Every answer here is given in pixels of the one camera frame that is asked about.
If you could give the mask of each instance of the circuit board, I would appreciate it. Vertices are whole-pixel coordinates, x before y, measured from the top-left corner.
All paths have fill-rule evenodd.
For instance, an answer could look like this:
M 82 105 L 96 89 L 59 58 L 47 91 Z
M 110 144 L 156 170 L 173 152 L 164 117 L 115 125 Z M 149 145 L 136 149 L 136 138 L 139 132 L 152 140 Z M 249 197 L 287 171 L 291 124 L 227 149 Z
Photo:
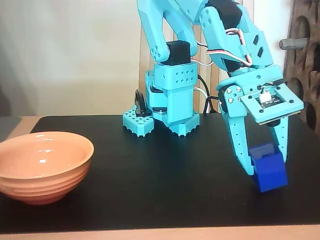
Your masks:
M 260 104 L 263 109 L 275 106 L 277 104 L 282 104 L 284 101 L 278 95 L 272 95 L 271 101 L 261 102 L 260 98 L 257 97 L 256 101 Z

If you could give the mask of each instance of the black cable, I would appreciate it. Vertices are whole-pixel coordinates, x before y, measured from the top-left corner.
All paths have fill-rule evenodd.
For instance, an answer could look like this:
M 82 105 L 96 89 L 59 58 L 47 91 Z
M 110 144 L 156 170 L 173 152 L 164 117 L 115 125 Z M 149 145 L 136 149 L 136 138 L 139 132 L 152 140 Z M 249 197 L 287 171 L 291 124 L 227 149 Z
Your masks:
M 210 91 L 209 91 L 209 88 L 208 88 L 208 85 L 207 83 L 205 82 L 205 80 L 200 76 L 200 74 L 198 74 L 198 79 L 202 82 L 202 84 L 204 85 L 204 88 L 205 88 L 205 91 L 206 91 L 206 94 L 207 96 L 210 96 Z M 214 106 L 212 105 L 212 102 L 210 101 L 210 108 L 211 108 L 211 111 L 210 113 L 217 113 L 217 111 L 214 109 Z
M 211 100 L 219 100 L 219 98 L 217 96 L 209 96 L 206 100 L 205 100 L 205 105 L 204 105 L 204 110 L 203 110 L 203 114 L 207 113 L 207 108 L 209 105 L 209 102 L 211 103 Z

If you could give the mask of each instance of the electrical wire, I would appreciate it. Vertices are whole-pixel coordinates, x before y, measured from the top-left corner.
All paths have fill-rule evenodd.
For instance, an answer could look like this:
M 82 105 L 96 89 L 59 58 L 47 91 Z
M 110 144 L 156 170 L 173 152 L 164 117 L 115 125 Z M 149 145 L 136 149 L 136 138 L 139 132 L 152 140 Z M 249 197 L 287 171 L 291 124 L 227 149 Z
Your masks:
M 198 91 L 198 92 L 202 93 L 202 95 L 204 96 L 204 99 L 207 99 L 207 98 L 208 98 L 207 93 L 206 93 L 205 90 L 203 90 L 202 88 L 195 86 L 193 89 L 194 89 L 195 91 Z M 209 107 L 207 107 L 207 109 L 205 110 L 205 112 L 206 112 L 207 114 L 210 113 Z
M 208 98 L 205 100 L 203 114 L 205 114 L 207 112 L 207 108 L 208 108 L 210 100 L 219 100 L 219 98 L 217 96 L 208 96 Z
M 200 65 L 202 65 L 202 66 L 205 66 L 205 67 L 209 67 L 209 66 L 211 66 L 212 64 L 214 64 L 213 61 L 211 61 L 211 62 L 209 62 L 209 63 L 203 63 L 203 62 L 198 61 L 198 60 L 196 60 L 196 59 L 194 59 L 194 58 L 191 58 L 191 62 L 196 62 L 196 63 L 198 63 L 198 64 L 200 64 Z
M 207 94 L 207 97 L 205 99 L 208 98 L 208 96 L 210 96 L 210 91 L 209 91 L 209 87 L 206 83 L 206 81 L 200 76 L 200 74 L 198 74 L 198 79 L 202 82 L 204 88 L 205 88 L 205 91 L 206 91 L 206 94 Z M 211 113 L 217 113 L 217 111 L 214 109 L 214 106 L 212 104 L 212 102 L 210 101 L 210 108 L 211 108 Z
M 235 59 L 236 61 L 244 64 L 246 67 L 251 67 L 253 65 L 253 59 L 251 57 L 251 55 L 249 54 L 249 51 L 248 51 L 248 48 L 247 48 L 247 44 L 246 44 L 246 39 L 245 39 L 245 36 L 244 36 L 244 32 L 239 29 L 239 28 L 229 28 L 229 29 L 226 29 L 225 30 L 226 34 L 227 35 L 234 35 L 234 34 L 237 34 L 239 36 L 239 39 L 240 39 L 240 42 L 241 42 L 241 45 L 243 45 L 246 49 L 246 56 L 245 58 L 246 59 L 243 59 L 241 57 L 238 57 L 234 54 L 232 54 L 231 52 L 229 51 L 226 51 L 226 50 L 220 50 L 220 49 L 216 49 L 216 50 L 207 50 L 206 54 L 208 55 L 215 55 L 215 54 L 220 54 L 220 55 L 226 55 L 228 57 L 231 57 L 233 59 Z M 197 44 L 201 47 L 206 47 L 208 48 L 208 45 L 206 45 L 205 43 L 203 42 L 200 42 L 200 41 L 197 41 Z M 199 64 L 203 65 L 203 66 L 210 66 L 213 64 L 213 61 L 208 63 L 208 64 L 205 64 L 203 62 L 199 62 L 197 61 Z
M 196 43 L 201 47 L 206 47 L 206 48 L 208 47 L 208 45 L 206 45 L 205 43 L 202 43 L 200 41 L 196 41 Z

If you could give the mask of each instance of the bowl rim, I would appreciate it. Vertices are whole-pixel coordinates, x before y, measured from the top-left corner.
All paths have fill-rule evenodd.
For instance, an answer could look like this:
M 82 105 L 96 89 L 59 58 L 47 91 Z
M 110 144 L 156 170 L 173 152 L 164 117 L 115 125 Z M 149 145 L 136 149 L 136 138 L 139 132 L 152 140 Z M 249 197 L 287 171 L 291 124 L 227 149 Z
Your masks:
M 70 131 L 39 131 L 39 132 L 32 132 L 32 133 L 27 133 L 27 134 L 23 134 L 20 136 L 16 136 L 13 138 L 10 138 L 8 140 L 4 140 L 2 142 L 0 142 L 0 149 L 3 145 L 6 145 L 10 142 L 13 142 L 16 139 L 24 139 L 24 138 L 29 138 L 30 136 L 33 135 L 48 135 L 48 134 L 67 134 L 67 135 L 71 135 L 74 137 L 80 137 L 82 139 L 84 139 L 84 141 L 86 141 L 86 143 L 88 143 L 89 147 L 90 147 L 90 151 L 88 152 L 88 154 L 85 156 L 85 158 L 80 161 L 79 164 L 75 165 L 74 167 L 69 168 L 67 171 L 59 171 L 58 173 L 55 174 L 50 174 L 50 175 L 46 175 L 43 177 L 12 177 L 12 176 L 5 176 L 5 175 L 1 175 L 0 174 L 0 179 L 8 179 L 8 180 L 36 180 L 36 179 L 46 179 L 46 178 L 52 178 L 52 177 L 56 177 L 65 173 L 68 173 L 70 171 L 73 171 L 77 168 L 80 168 L 81 166 L 83 166 L 84 164 L 86 164 L 91 157 L 93 156 L 94 152 L 95 152 L 95 146 L 92 143 L 91 140 L 89 140 L 87 137 L 78 134 L 78 133 L 74 133 L 74 132 L 70 132 Z

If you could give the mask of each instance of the red and white wire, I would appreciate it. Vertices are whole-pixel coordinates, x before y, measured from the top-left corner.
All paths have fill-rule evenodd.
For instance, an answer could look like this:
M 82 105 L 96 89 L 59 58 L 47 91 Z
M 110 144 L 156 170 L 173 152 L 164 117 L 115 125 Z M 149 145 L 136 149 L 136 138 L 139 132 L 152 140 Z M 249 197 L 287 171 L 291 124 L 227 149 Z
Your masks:
M 252 60 L 252 57 L 251 55 L 249 54 L 248 52 L 248 48 L 247 48 L 247 45 L 246 45 L 246 40 L 245 40 L 245 36 L 244 36 L 244 32 L 239 29 L 239 28 L 229 28 L 229 29 L 226 29 L 225 30 L 226 34 L 227 35 L 232 35 L 232 34 L 238 34 L 239 35 L 239 39 L 240 39 L 240 42 L 243 46 L 245 46 L 246 48 L 246 51 L 247 51 L 247 55 L 245 56 L 246 59 L 243 59 L 241 57 L 238 57 L 234 54 L 232 54 L 231 52 L 229 51 L 226 51 L 226 50 L 207 50 L 207 54 L 208 55 L 214 55 L 214 54 L 221 54 L 221 55 L 226 55 L 226 56 L 229 56 L 241 63 L 243 63 L 244 65 L 246 65 L 247 67 L 251 67 L 253 65 L 253 60 Z M 202 47 L 208 47 L 208 45 L 206 45 L 205 43 L 202 43 L 202 42 L 199 42 L 197 41 L 197 44 L 199 46 L 202 46 Z M 203 66 L 210 66 L 213 64 L 213 61 L 211 61 L 210 63 L 208 64 L 205 64 L 203 62 L 200 62 L 200 61 L 197 61 L 197 60 L 194 60 L 194 62 L 197 62 Z

